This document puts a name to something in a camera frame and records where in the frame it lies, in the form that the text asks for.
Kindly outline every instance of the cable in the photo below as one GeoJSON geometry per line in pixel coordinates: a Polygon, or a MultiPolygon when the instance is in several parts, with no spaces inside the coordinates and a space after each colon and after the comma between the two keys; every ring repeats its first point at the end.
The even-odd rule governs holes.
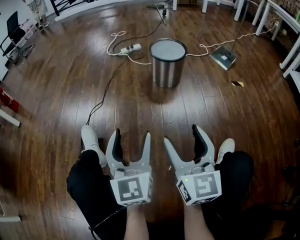
{"type": "Polygon", "coordinates": [[[112,73],[112,76],[110,78],[110,80],[108,81],[108,83],[106,84],[105,88],[104,88],[104,92],[103,92],[103,97],[102,97],[102,101],[99,102],[97,105],[95,105],[93,107],[93,109],[91,110],[90,114],[89,114],[89,117],[88,117],[88,120],[86,122],[86,125],[89,125],[90,123],[90,119],[91,119],[91,116],[98,110],[100,109],[103,104],[104,104],[104,101],[105,101],[105,97],[106,97],[106,94],[107,94],[107,91],[109,90],[109,87],[110,87],[110,84],[111,84],[111,81],[114,79],[115,77],[115,74],[116,72],[121,68],[121,66],[126,62],[126,60],[124,60],[112,73]]]}
{"type": "Polygon", "coordinates": [[[120,31],[119,33],[112,33],[111,36],[114,37],[114,39],[109,43],[107,49],[106,49],[106,53],[109,55],[109,56],[127,56],[129,58],[130,61],[136,63],[136,64],[139,64],[139,65],[151,65],[151,62],[150,63],[141,63],[141,62],[137,62],[135,60],[133,60],[129,54],[125,54],[125,53],[109,53],[109,49],[110,49],[110,46],[114,43],[114,41],[117,39],[117,37],[121,37],[123,36],[124,34],[126,34],[126,31],[120,31]]]}
{"type": "Polygon", "coordinates": [[[95,234],[94,234],[94,230],[101,224],[104,223],[107,219],[109,219],[110,217],[112,217],[113,215],[116,215],[117,213],[121,212],[123,209],[126,209],[127,207],[121,207],[119,210],[116,210],[114,213],[110,214],[108,217],[106,217],[103,221],[101,221],[100,223],[98,223],[97,225],[95,225],[94,227],[89,227],[89,230],[91,231],[91,235],[92,237],[96,239],[95,234]]]}
{"type": "Polygon", "coordinates": [[[131,38],[127,38],[127,39],[121,40],[120,42],[118,42],[117,44],[115,44],[115,46],[112,48],[112,52],[114,53],[114,52],[115,52],[115,48],[116,48],[118,45],[120,45],[121,43],[125,42],[125,41],[129,41],[129,40],[132,40],[132,39],[141,39],[141,38],[147,38],[147,37],[150,37],[151,35],[153,35],[153,34],[158,30],[158,28],[159,28],[159,26],[161,25],[161,23],[162,23],[162,20],[160,20],[160,22],[159,22],[159,24],[156,26],[156,28],[155,28],[151,33],[149,33],[149,34],[147,34],[147,35],[137,36],[137,37],[131,37],[131,38]]]}
{"type": "MultiPolygon", "coordinates": [[[[268,33],[269,31],[273,30],[275,27],[276,27],[276,25],[274,25],[274,26],[273,26],[272,28],[270,28],[268,31],[261,32],[260,35],[261,35],[261,34],[268,33]]],[[[250,35],[255,35],[255,34],[256,34],[256,32],[244,34],[244,35],[238,37],[237,39],[241,39],[241,38],[244,38],[244,37],[247,37],[247,36],[250,36],[250,35]]],[[[204,44],[199,44],[200,47],[205,48],[206,53],[203,53],[203,54],[190,54],[190,53],[188,53],[186,56],[194,56],[194,57],[206,56],[206,55],[209,54],[208,48],[211,48],[211,47],[214,47],[214,46],[221,46],[221,45],[224,45],[224,44],[227,44],[227,43],[231,43],[231,42],[234,42],[234,41],[235,41],[235,40],[224,41],[224,42],[222,42],[222,43],[215,43],[215,44],[210,45],[210,46],[205,46],[204,44]]]]}
{"type": "MultiPolygon", "coordinates": [[[[126,34],[125,31],[120,31],[119,33],[112,33],[111,36],[114,37],[114,38],[113,38],[113,40],[109,43],[109,45],[108,45],[108,47],[107,47],[107,49],[106,49],[106,53],[107,53],[109,56],[118,56],[118,57],[121,57],[121,56],[122,56],[122,57],[124,57],[124,58],[125,58],[125,57],[128,57],[130,61],[132,61],[132,62],[134,62],[134,63],[136,63],[136,64],[139,64],[139,65],[150,65],[151,63],[141,63],[141,62],[135,61],[135,60],[140,60],[140,59],[142,59],[142,58],[144,57],[144,54],[143,54],[142,51],[137,51],[137,52],[140,52],[140,53],[141,53],[141,57],[136,58],[135,60],[133,60],[133,59],[130,57],[131,53],[130,53],[130,54],[122,54],[122,53],[120,53],[120,52],[119,52],[119,53],[115,53],[115,48],[116,48],[119,44],[121,44],[122,42],[129,41],[129,40],[132,40],[132,39],[147,38],[147,37],[151,36],[152,34],[154,34],[154,33],[158,30],[158,28],[159,28],[159,26],[161,25],[161,23],[162,23],[162,20],[160,20],[160,22],[159,22],[159,24],[156,26],[156,28],[155,28],[151,33],[149,33],[149,34],[147,34],[147,35],[137,36],[137,37],[131,37],[131,38],[127,38],[127,39],[121,40],[120,42],[118,42],[118,43],[112,48],[112,52],[113,52],[113,53],[109,53],[110,46],[115,42],[115,40],[117,39],[117,37],[121,37],[121,36],[123,36],[124,34],[126,34]]],[[[113,80],[113,78],[114,78],[116,72],[119,70],[119,68],[120,68],[125,62],[126,62],[126,60],[124,60],[124,62],[121,63],[121,64],[115,69],[115,71],[112,73],[112,76],[111,76],[110,80],[108,81],[108,83],[106,84],[106,86],[105,86],[105,88],[104,88],[104,93],[103,93],[102,101],[99,102],[97,105],[95,105],[95,106],[93,107],[93,109],[91,110],[91,112],[90,112],[90,114],[89,114],[89,117],[88,117],[88,120],[87,120],[87,122],[86,122],[86,125],[89,125],[91,116],[92,116],[98,109],[100,109],[100,108],[103,106],[104,101],[105,101],[105,97],[106,97],[106,94],[107,94],[107,91],[108,91],[108,89],[109,89],[109,87],[110,87],[110,84],[111,84],[111,81],[113,80]]]]}

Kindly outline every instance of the stainless steel trash can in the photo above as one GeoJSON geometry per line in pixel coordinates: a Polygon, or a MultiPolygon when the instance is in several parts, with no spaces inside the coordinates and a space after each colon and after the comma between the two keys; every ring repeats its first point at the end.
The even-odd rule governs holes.
{"type": "Polygon", "coordinates": [[[162,38],[150,45],[152,80],[164,88],[179,84],[187,54],[186,46],[177,40],[162,38]]]}

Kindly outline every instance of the black cable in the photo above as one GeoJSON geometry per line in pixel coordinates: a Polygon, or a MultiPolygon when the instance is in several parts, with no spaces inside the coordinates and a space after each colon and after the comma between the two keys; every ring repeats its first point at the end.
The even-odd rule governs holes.
{"type": "Polygon", "coordinates": [[[104,92],[103,92],[103,97],[102,97],[102,101],[99,102],[97,105],[95,105],[93,107],[93,109],[91,110],[90,114],[89,114],[89,117],[88,117],[88,120],[86,122],[86,125],[89,125],[90,123],[90,118],[91,116],[98,110],[100,109],[103,104],[104,104],[104,101],[105,101],[105,97],[106,97],[106,94],[107,94],[107,91],[109,90],[109,87],[110,87],[110,84],[111,84],[111,81],[114,79],[115,77],[115,74],[116,72],[121,68],[121,66],[126,62],[126,59],[115,69],[115,71],[113,71],[112,73],[112,76],[110,78],[110,80],[108,81],[108,83],[106,84],[105,88],[104,88],[104,92]]]}
{"type": "Polygon", "coordinates": [[[120,45],[121,43],[125,42],[125,41],[129,41],[129,40],[132,40],[132,39],[140,39],[140,38],[147,38],[147,37],[150,37],[151,35],[153,35],[159,28],[159,26],[161,25],[162,23],[162,20],[160,20],[159,24],[156,26],[156,28],[154,29],[154,31],[152,31],[150,34],[147,34],[147,35],[143,35],[143,36],[137,36],[137,37],[131,37],[131,38],[127,38],[127,39],[123,39],[121,40],[120,42],[118,42],[115,46],[113,46],[112,48],[112,52],[114,54],[116,54],[117,52],[115,52],[115,48],[120,45]]]}
{"type": "Polygon", "coordinates": [[[107,219],[111,218],[113,215],[116,215],[117,213],[121,212],[123,209],[127,209],[127,207],[123,206],[120,209],[116,210],[114,213],[110,214],[108,217],[106,217],[103,221],[99,222],[97,225],[95,225],[94,227],[89,227],[89,230],[91,231],[91,235],[92,237],[96,239],[95,234],[94,234],[94,230],[102,223],[104,223],[107,219]]]}
{"type": "MultiPolygon", "coordinates": [[[[151,36],[152,34],[154,34],[154,33],[158,30],[158,28],[159,28],[159,26],[161,25],[162,22],[163,22],[163,20],[160,20],[159,24],[156,26],[156,28],[154,29],[154,31],[152,31],[151,33],[149,33],[149,34],[147,34],[147,35],[137,36],[137,37],[131,37],[131,38],[127,38],[127,39],[121,40],[121,41],[118,42],[115,46],[113,46],[112,52],[113,52],[114,54],[117,53],[117,52],[115,52],[115,48],[116,48],[119,44],[121,44],[122,42],[129,41],[129,40],[132,40],[132,39],[147,38],[147,37],[151,36]]],[[[134,60],[140,60],[140,59],[142,59],[142,58],[145,56],[144,53],[143,53],[142,51],[137,51],[137,52],[141,54],[141,57],[133,58],[134,60]]],[[[123,61],[123,62],[115,69],[115,71],[112,73],[112,76],[111,76],[109,82],[106,84],[106,86],[105,86],[105,88],[104,88],[104,93],[103,93],[102,101],[99,102],[97,105],[95,105],[95,106],[93,107],[93,109],[91,110],[91,112],[90,112],[90,114],[89,114],[88,120],[86,121],[86,125],[89,125],[91,116],[92,116],[98,109],[100,109],[100,108],[103,106],[104,101],[105,101],[105,97],[106,97],[106,94],[107,94],[107,91],[108,91],[108,89],[109,89],[109,87],[110,87],[110,84],[111,84],[111,81],[113,80],[113,78],[114,78],[116,72],[119,70],[119,68],[120,68],[125,62],[126,62],[126,59],[125,59],[125,60],[124,60],[124,61],[123,61]]]]}

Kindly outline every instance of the power strip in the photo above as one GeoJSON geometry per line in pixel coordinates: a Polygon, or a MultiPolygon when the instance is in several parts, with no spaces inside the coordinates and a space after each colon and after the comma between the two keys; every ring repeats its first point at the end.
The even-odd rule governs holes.
{"type": "Polygon", "coordinates": [[[130,54],[135,51],[140,51],[141,45],[139,43],[122,48],[120,54],[130,54]]]}

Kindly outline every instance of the person standing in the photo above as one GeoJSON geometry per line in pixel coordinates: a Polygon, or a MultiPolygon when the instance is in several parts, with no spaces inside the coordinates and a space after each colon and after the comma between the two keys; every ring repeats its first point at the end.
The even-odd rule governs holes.
{"type": "Polygon", "coordinates": [[[49,26],[46,13],[48,12],[45,0],[22,0],[31,10],[35,20],[38,22],[39,29],[45,29],[49,26]]]}

